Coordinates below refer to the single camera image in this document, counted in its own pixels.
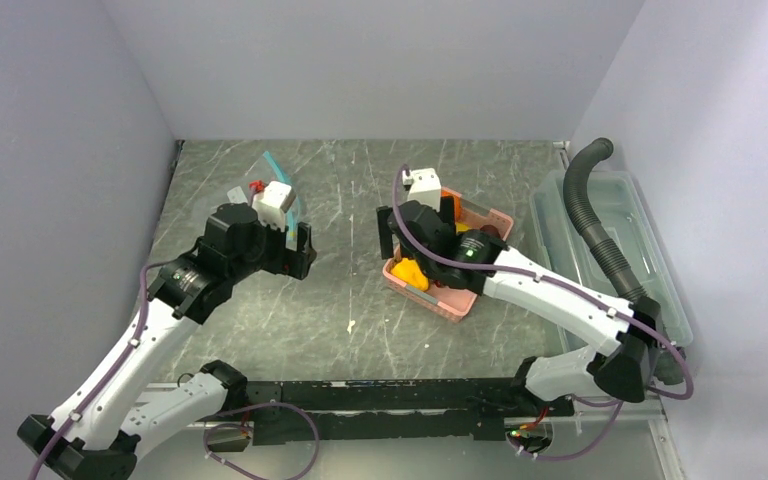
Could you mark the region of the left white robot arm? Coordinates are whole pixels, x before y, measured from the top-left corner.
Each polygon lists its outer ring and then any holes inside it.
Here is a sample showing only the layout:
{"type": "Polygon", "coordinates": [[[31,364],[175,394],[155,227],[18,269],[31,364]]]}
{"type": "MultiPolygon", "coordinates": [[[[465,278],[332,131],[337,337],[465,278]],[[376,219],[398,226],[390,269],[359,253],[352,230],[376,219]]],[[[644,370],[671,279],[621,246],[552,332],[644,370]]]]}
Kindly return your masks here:
{"type": "Polygon", "coordinates": [[[317,257],[312,229],[270,224],[246,203],[219,206],[203,234],[178,257],[155,264],[140,281],[140,307],[84,383],[49,414],[31,414],[17,435],[35,454],[28,474],[49,468],[63,479],[126,479],[147,453],[188,424],[217,415],[239,417],[248,407],[248,380],[214,360],[161,398],[136,404],[158,367],[227,302],[235,286],[263,271],[304,279],[317,257]]]}

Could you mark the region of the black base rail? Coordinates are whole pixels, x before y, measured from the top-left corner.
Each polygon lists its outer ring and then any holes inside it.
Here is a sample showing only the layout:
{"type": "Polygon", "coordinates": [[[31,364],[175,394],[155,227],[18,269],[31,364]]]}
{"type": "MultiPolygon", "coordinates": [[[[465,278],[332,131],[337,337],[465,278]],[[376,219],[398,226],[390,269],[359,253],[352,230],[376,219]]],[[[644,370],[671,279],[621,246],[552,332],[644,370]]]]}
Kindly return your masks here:
{"type": "Polygon", "coordinates": [[[252,381],[246,397],[204,419],[244,421],[255,445],[272,446],[314,438],[502,441],[518,422],[573,413],[571,401],[540,401],[510,378],[252,381]]]}

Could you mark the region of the dark brown passion fruit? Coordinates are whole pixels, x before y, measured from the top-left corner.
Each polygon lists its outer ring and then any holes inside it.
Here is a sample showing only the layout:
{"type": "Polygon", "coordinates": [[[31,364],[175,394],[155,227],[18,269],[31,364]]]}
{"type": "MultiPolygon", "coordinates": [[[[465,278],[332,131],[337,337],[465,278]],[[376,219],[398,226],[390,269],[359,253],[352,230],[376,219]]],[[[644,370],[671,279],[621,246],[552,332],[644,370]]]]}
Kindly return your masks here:
{"type": "Polygon", "coordinates": [[[499,229],[494,225],[483,225],[480,228],[480,231],[491,238],[496,238],[496,239],[502,238],[499,229]]]}

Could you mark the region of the pink perforated plastic basket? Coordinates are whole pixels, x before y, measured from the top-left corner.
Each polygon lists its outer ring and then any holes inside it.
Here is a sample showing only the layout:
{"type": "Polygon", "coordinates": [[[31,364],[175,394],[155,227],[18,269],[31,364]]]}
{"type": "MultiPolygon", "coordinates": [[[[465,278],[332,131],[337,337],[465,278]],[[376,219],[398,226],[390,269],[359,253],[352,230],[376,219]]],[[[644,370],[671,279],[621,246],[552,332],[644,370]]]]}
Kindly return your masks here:
{"type": "MultiPolygon", "coordinates": [[[[442,196],[454,198],[456,230],[459,233],[467,227],[480,229],[485,226],[493,226],[502,240],[508,239],[514,226],[514,220],[509,215],[496,209],[486,209],[466,200],[459,192],[447,187],[442,188],[442,196]]],[[[434,283],[429,283],[426,290],[417,289],[414,285],[392,273],[392,269],[401,261],[400,248],[396,246],[394,257],[387,259],[382,267],[382,275],[391,290],[453,323],[460,322],[468,315],[478,298],[477,294],[469,290],[455,290],[437,286],[434,283]]]]}

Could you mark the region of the clear plastic storage bin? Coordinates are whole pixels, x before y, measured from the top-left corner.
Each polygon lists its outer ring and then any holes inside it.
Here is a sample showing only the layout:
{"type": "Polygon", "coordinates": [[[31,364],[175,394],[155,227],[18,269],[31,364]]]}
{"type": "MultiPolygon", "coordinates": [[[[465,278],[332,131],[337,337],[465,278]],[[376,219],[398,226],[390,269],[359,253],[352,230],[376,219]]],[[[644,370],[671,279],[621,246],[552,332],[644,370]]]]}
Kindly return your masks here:
{"type": "Polygon", "coordinates": [[[687,314],[631,176],[594,171],[588,177],[591,215],[586,219],[598,218],[604,232],[597,240],[613,242],[607,253],[597,255],[567,213],[564,179],[564,171],[554,170],[531,195],[537,261],[603,297],[618,295],[617,279],[624,291],[643,290],[661,307],[661,334],[680,350],[690,346],[694,335],[687,314]]]}

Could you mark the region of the orange fruit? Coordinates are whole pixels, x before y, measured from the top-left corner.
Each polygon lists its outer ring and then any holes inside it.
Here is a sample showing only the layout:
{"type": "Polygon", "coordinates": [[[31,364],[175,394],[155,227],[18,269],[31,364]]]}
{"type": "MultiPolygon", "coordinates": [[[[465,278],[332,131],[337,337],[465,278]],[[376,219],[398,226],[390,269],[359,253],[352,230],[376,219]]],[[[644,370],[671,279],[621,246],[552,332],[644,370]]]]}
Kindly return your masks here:
{"type": "Polygon", "coordinates": [[[461,196],[443,189],[440,197],[440,214],[449,223],[457,223],[462,216],[461,196]]]}

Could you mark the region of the clear zip bag blue zipper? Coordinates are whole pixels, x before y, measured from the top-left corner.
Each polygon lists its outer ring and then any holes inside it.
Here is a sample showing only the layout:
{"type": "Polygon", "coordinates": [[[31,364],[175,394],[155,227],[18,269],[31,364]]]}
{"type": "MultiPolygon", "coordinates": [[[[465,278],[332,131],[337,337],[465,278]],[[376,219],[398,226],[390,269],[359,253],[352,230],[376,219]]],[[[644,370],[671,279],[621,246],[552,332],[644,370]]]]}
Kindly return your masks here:
{"type": "Polygon", "coordinates": [[[269,151],[254,161],[240,180],[233,181],[220,198],[232,203],[254,200],[256,207],[265,209],[268,225],[279,227],[279,220],[284,220],[282,230],[289,238],[295,237],[302,220],[303,202],[299,191],[269,151]]]}

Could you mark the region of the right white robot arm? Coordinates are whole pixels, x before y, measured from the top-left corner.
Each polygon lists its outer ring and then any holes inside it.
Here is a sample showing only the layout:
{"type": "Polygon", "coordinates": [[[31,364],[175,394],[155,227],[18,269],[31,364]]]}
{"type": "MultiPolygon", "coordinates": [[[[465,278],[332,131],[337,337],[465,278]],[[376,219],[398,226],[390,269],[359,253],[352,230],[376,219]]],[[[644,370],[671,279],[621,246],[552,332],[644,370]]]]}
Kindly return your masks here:
{"type": "Polygon", "coordinates": [[[514,376],[511,401],[534,415],[566,396],[642,402],[659,354],[651,333],[659,307],[572,283],[509,246],[493,229],[456,230],[445,214],[417,201],[376,211],[381,255],[417,262],[432,283],[536,313],[584,341],[552,357],[529,357],[514,376]]]}

